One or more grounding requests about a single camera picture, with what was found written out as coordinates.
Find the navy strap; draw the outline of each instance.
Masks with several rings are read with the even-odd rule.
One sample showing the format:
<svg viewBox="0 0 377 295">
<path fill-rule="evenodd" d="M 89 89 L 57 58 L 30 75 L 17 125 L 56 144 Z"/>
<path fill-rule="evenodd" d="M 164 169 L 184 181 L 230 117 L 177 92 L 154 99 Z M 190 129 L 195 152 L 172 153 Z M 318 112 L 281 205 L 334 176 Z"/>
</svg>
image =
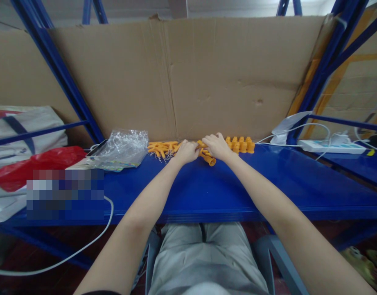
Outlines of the navy strap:
<svg viewBox="0 0 377 295">
<path fill-rule="evenodd" d="M 23 134 L 27 133 L 27 130 L 22 126 L 22 124 L 19 123 L 19 121 L 14 116 L 7 116 L 2 118 L 10 127 L 17 133 L 17 134 Z M 36 154 L 36 149 L 34 146 L 33 139 L 26 138 L 23 140 L 27 146 L 29 147 L 29 150 L 32 154 Z"/>
</svg>

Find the power strip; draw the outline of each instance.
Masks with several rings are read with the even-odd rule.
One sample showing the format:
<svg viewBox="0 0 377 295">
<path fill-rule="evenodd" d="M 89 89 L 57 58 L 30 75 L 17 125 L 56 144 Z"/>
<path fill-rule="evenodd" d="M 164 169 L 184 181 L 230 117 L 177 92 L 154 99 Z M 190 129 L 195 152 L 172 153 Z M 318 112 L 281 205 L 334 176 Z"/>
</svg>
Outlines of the power strip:
<svg viewBox="0 0 377 295">
<path fill-rule="evenodd" d="M 306 152 L 316 153 L 339 153 L 339 154 L 363 154 L 365 147 L 355 143 L 342 143 L 339 145 L 323 144 L 323 141 L 299 140 L 298 145 Z"/>
</svg>

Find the chair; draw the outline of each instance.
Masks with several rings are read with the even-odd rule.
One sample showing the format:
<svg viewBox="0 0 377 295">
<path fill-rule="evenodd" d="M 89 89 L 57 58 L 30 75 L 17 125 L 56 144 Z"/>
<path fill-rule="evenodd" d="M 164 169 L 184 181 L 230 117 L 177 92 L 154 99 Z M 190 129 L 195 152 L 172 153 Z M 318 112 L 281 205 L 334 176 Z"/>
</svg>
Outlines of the chair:
<svg viewBox="0 0 377 295">
<path fill-rule="evenodd" d="M 161 244 L 162 239 L 152 231 L 148 239 L 149 251 L 147 253 L 146 295 L 149 293 L 151 287 L 154 263 L 160 251 Z M 264 236 L 251 244 L 251 249 L 258 268 L 266 280 L 269 294 L 275 295 L 273 267 L 271 265 L 272 255 L 291 294 L 308 295 L 303 281 L 277 236 Z"/>
</svg>

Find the red plastic bag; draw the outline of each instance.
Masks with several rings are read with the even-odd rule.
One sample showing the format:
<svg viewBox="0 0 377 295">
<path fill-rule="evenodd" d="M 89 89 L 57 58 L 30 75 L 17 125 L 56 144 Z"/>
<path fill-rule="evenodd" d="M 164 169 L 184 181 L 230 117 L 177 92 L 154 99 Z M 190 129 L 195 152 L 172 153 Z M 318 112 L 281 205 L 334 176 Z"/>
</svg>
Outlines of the red plastic bag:
<svg viewBox="0 0 377 295">
<path fill-rule="evenodd" d="M 13 192 L 33 179 L 33 170 L 66 169 L 86 156 L 79 146 L 58 147 L 42 154 L 36 154 L 28 160 L 20 161 L 0 168 L 0 187 Z"/>
</svg>

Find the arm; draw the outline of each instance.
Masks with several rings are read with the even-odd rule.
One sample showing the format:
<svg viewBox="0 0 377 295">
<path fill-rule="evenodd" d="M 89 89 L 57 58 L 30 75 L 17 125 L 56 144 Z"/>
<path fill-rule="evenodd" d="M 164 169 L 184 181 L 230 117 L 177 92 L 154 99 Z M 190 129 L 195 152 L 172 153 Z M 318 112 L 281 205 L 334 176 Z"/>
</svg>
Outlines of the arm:
<svg viewBox="0 0 377 295">
<path fill-rule="evenodd" d="M 74 295 L 96 290 L 130 294 L 149 234 L 160 217 L 181 167 L 198 157 L 197 143 L 184 140 L 179 152 L 144 188 L 94 261 Z"/>
<path fill-rule="evenodd" d="M 376 294 L 282 191 L 229 149 L 221 133 L 202 141 L 241 181 L 278 235 L 310 294 Z"/>
</svg>

